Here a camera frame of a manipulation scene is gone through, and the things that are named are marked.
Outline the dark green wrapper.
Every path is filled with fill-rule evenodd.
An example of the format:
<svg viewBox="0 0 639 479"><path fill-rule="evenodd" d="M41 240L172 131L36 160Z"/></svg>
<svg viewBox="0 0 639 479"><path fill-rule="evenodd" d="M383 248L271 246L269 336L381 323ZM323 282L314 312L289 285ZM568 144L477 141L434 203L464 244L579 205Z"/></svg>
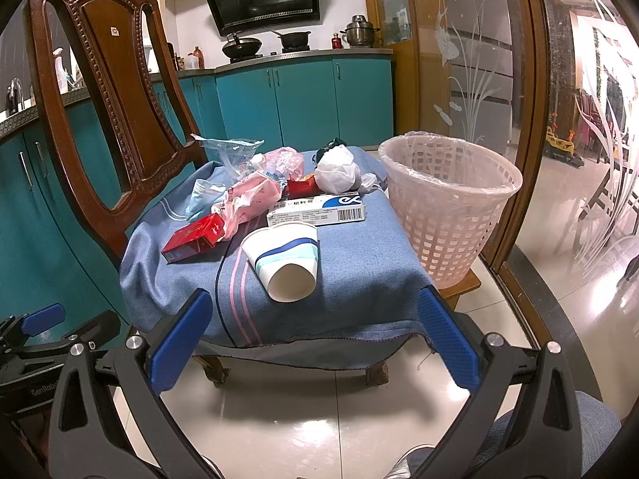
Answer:
<svg viewBox="0 0 639 479"><path fill-rule="evenodd" d="M320 148L313 156L313 162L315 164L318 164L318 162L321 161L321 158L324 157L324 154L326 154L326 152L334 149L335 147L338 146L347 146L347 143L344 142L343 140L341 140L339 137L335 137L333 140L329 141L325 146L323 146L322 148Z"/></svg>

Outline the black wok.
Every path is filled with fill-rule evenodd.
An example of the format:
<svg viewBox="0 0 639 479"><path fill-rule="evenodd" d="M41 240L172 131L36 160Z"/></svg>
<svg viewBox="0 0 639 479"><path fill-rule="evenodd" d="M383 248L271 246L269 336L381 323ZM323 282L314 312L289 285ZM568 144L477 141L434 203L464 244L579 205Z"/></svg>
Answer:
<svg viewBox="0 0 639 479"><path fill-rule="evenodd" d="M262 41L257 38L239 38L236 34L229 34L222 52L234 63L255 57L261 47Z"/></svg>

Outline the red small bottle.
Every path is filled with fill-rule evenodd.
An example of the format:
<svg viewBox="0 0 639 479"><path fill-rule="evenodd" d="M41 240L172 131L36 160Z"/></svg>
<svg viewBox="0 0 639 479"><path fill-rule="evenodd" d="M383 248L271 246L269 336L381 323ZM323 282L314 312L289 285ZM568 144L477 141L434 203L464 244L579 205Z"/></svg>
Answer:
<svg viewBox="0 0 639 479"><path fill-rule="evenodd" d="M335 32L333 34L333 38L331 38L331 47L333 49L335 49L335 50L343 48L343 45L342 45L342 42L341 42L341 38L340 38L338 32Z"/></svg>

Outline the wooden glass display cabinet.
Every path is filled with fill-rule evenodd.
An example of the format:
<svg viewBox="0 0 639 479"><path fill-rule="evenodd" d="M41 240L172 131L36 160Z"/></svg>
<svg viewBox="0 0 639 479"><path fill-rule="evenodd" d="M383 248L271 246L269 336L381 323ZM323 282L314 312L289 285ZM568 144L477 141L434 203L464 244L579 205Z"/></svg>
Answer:
<svg viewBox="0 0 639 479"><path fill-rule="evenodd" d="M366 17L374 25L375 48L392 51L395 133L418 129L418 42L412 0L366 0Z"/></svg>

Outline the clear plastic bag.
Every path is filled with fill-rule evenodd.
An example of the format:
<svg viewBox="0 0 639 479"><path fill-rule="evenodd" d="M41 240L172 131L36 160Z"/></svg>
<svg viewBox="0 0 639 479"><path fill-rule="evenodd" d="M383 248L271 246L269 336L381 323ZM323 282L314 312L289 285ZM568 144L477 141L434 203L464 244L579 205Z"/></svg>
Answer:
<svg viewBox="0 0 639 479"><path fill-rule="evenodd" d="M254 172L251 159L257 154L264 140L217 140L192 134L205 151L213 153L216 167L210 176L198 178L193 185L185 214L190 221L198 220L211 212L211 208L225 199L225 194L243 177Z"/></svg>

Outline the brown sauce bottle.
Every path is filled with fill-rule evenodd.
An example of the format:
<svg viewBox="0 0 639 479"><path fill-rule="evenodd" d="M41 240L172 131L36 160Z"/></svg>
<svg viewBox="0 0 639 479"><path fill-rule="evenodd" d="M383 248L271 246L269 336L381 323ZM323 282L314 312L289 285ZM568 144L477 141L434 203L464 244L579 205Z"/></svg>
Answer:
<svg viewBox="0 0 639 479"><path fill-rule="evenodd" d="M204 53L199 47L194 47L192 54L197 58L197 64L199 69L205 68L205 58Z"/></svg>

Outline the carved wooden chair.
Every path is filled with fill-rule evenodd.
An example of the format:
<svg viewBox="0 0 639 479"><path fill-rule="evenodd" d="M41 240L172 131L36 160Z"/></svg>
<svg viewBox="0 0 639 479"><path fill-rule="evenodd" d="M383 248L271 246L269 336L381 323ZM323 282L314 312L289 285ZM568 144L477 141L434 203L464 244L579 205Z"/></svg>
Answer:
<svg viewBox="0 0 639 479"><path fill-rule="evenodd" d="M121 195L107 206L82 165L53 67L48 14L58 14L114 160ZM166 47L156 0L27 0L27 52L36 105L58 181L78 223L119 270L137 222L170 190L211 162L183 143L161 111L145 66L141 30ZM213 383L228 373L226 357L193 357Z"/></svg>

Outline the white blue medicine box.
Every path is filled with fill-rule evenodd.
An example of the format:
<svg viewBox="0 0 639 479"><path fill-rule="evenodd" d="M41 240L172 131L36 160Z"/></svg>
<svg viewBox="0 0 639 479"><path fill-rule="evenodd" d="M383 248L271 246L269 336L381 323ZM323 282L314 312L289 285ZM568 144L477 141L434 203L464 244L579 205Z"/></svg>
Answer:
<svg viewBox="0 0 639 479"><path fill-rule="evenodd" d="M269 210L269 226L301 222L314 226L338 225L364 221L366 208L359 194L318 195L289 199Z"/></svg>

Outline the small red wrapper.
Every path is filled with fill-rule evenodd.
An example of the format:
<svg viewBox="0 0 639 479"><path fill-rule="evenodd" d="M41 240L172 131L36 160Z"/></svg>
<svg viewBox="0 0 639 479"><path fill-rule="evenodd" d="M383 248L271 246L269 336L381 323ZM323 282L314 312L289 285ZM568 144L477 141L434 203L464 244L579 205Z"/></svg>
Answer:
<svg viewBox="0 0 639 479"><path fill-rule="evenodd" d="M288 199L301 199L321 195L321 188L316 183L313 173L302 177L301 180L287 180L286 197Z"/></svg>

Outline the white blue paper cup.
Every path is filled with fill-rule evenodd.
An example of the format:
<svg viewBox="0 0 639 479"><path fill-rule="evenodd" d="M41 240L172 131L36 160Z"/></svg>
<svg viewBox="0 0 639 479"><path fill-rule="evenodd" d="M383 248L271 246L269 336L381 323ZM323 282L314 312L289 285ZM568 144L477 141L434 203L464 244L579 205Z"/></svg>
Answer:
<svg viewBox="0 0 639 479"><path fill-rule="evenodd" d="M240 246L273 301L295 303L314 292L320 259L314 225L290 222L259 228Z"/></svg>

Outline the white plastic bag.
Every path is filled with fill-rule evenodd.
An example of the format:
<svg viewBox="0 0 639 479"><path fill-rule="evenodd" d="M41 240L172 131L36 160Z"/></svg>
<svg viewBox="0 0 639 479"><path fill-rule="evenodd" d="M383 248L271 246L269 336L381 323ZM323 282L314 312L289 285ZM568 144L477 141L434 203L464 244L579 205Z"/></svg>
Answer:
<svg viewBox="0 0 639 479"><path fill-rule="evenodd" d="M363 173L354 154L343 145L330 148L321 156L314 180L322 192L335 196L347 192L368 194L379 187L378 177L374 173Z"/></svg>

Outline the black cooking pot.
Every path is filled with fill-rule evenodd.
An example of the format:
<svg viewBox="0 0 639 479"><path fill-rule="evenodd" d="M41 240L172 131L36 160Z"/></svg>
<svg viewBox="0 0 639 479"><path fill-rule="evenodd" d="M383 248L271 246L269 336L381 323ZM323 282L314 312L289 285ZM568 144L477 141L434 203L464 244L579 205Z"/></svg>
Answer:
<svg viewBox="0 0 639 479"><path fill-rule="evenodd" d="M273 34L280 40L284 53L310 50L310 32L285 32L282 34L281 32L273 30Z"/></svg>

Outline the pink plastic bag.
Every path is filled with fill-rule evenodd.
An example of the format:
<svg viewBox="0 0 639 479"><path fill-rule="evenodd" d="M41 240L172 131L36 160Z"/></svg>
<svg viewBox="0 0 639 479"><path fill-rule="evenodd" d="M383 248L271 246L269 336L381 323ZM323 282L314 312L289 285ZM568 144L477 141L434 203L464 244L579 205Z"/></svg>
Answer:
<svg viewBox="0 0 639 479"><path fill-rule="evenodd" d="M304 157L291 147L282 147L255 154L249 169L211 207L211 212L223 220L223 240L231 240L240 224L257 218L280 201L288 180L303 177Z"/></svg>

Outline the white plastic trash basket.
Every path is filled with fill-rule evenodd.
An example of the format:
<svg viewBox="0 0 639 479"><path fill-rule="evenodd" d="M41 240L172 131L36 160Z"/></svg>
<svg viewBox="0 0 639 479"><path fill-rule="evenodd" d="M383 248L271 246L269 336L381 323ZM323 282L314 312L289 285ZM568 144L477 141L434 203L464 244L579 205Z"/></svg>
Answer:
<svg viewBox="0 0 639 479"><path fill-rule="evenodd" d="M379 145L388 196L434 284L458 284L523 184L496 151L455 137L408 132Z"/></svg>

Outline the etched glass sliding door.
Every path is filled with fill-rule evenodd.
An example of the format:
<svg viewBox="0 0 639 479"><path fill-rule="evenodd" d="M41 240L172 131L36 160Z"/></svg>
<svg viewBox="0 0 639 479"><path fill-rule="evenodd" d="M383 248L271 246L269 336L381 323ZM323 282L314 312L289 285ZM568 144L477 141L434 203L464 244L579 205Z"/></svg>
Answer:
<svg viewBox="0 0 639 479"><path fill-rule="evenodd" d="M625 0L416 0L423 128L494 150L520 192L479 254L617 413L638 397L638 14ZM544 155L548 125L577 169Z"/></svg>

